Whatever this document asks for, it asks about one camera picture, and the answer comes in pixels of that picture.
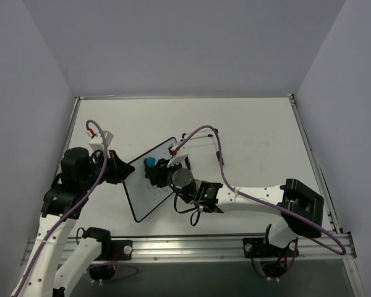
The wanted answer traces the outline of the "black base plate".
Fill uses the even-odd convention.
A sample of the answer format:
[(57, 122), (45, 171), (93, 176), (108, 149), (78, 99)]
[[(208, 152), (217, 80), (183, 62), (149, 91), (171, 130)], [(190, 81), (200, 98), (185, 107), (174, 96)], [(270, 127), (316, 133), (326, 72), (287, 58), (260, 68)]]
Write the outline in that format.
[(111, 262), (128, 261), (132, 259), (133, 241), (115, 239), (111, 241), (108, 260)]
[(269, 244), (264, 242), (261, 237), (257, 238), (244, 238), (242, 240), (244, 248), (244, 257), (253, 258), (273, 258), (276, 256), (275, 249)]

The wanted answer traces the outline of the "blue bone-shaped eraser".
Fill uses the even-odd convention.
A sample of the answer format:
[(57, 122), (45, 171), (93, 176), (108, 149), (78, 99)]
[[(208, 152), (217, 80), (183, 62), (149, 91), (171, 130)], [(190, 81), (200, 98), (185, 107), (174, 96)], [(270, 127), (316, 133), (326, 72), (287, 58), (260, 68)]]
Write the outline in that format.
[(146, 168), (153, 168), (156, 165), (156, 159), (153, 157), (148, 157), (143, 162)]

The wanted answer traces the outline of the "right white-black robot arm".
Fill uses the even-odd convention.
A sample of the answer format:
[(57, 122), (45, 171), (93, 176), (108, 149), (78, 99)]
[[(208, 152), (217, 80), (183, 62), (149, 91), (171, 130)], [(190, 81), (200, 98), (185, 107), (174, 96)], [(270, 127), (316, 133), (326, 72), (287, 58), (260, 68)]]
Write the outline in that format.
[(197, 217), (235, 211), (272, 214), (276, 219), (268, 224), (262, 240), (269, 255), (277, 255), (300, 236), (317, 239), (322, 235), (324, 199), (297, 179), (287, 179), (279, 186), (230, 188), (195, 179), (188, 168), (163, 158), (146, 158), (143, 166), (152, 186), (169, 187)]

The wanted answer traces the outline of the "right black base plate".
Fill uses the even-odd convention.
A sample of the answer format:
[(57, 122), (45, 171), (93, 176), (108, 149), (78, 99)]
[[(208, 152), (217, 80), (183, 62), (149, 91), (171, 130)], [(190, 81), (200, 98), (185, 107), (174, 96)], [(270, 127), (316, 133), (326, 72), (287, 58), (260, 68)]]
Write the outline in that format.
[(244, 238), (242, 240), (244, 248), (244, 257), (253, 258), (273, 258), (276, 256), (275, 249), (269, 244), (264, 242), (261, 237), (257, 238)]

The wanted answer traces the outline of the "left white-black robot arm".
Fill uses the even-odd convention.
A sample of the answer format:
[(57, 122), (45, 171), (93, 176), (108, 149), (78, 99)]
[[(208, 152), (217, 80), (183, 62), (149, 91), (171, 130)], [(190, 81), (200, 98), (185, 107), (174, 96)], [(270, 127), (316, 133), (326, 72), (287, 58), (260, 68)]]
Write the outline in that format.
[(114, 150), (90, 153), (83, 147), (66, 150), (61, 172), (43, 198), (39, 229), (23, 275), (13, 296), (69, 296), (96, 259), (111, 259), (114, 244), (108, 230), (89, 227), (63, 265), (67, 239), (92, 191), (101, 183), (120, 184), (135, 171)]

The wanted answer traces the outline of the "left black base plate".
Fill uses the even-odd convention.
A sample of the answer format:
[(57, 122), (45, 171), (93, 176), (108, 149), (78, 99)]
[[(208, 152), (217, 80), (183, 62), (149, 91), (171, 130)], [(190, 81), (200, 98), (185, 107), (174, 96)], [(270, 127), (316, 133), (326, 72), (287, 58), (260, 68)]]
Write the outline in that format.
[(111, 241), (108, 260), (111, 262), (128, 261), (132, 259), (133, 241), (115, 239)]

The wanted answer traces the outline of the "left aluminium table rail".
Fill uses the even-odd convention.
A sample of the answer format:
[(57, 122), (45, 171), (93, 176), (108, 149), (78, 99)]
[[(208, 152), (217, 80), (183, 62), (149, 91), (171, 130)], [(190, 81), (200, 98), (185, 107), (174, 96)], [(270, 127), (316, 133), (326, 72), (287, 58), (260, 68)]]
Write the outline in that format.
[(69, 122), (69, 127), (68, 127), (68, 130), (67, 130), (66, 140), (65, 140), (65, 144), (64, 144), (64, 150), (67, 150), (69, 148), (70, 140), (71, 140), (72, 133), (73, 133), (73, 130), (74, 130), (75, 121), (77, 119), (77, 115), (78, 115), (78, 111), (79, 111), (80, 101), (81, 101), (80, 97), (75, 98), (75, 103), (74, 103), (74, 107), (72, 109), (70, 122)]

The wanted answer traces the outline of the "front aluminium rail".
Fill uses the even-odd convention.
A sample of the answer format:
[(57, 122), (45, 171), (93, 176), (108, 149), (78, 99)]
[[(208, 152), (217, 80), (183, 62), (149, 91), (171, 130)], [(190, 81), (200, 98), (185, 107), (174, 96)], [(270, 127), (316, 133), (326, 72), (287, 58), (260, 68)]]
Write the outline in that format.
[[(120, 238), (113, 241), (130, 241), (132, 243), (129, 263), (201, 263), (201, 262), (245, 262), (245, 244), (243, 239), (256, 238), (257, 235), (239, 236), (181, 236)], [(354, 259), (356, 250), (350, 235), (336, 236), (346, 248), (341, 256), (317, 243), (300, 238), (298, 243), (298, 260), (332, 260)]]

